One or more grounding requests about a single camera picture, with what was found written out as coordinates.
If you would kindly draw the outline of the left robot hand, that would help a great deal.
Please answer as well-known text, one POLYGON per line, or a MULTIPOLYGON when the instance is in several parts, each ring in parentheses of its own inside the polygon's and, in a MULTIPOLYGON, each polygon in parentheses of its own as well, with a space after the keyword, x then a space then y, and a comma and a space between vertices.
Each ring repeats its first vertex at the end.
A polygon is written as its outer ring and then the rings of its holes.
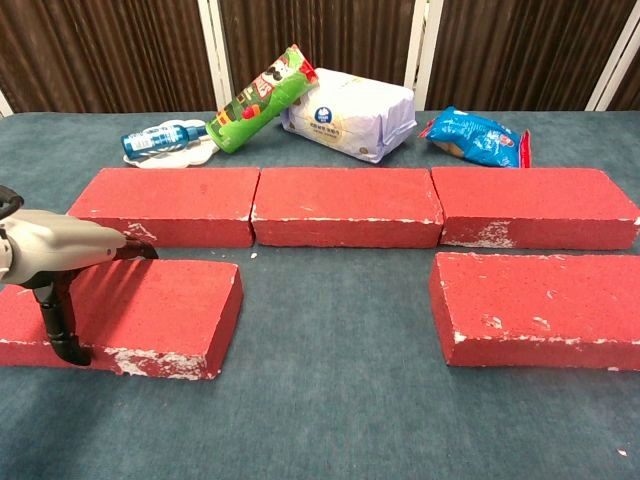
POLYGON ((156 259, 158 254, 151 244, 113 228, 23 205, 22 196, 1 188, 1 282, 33 293, 48 340, 61 360, 88 366, 90 353, 75 333, 72 282, 94 265, 156 259))

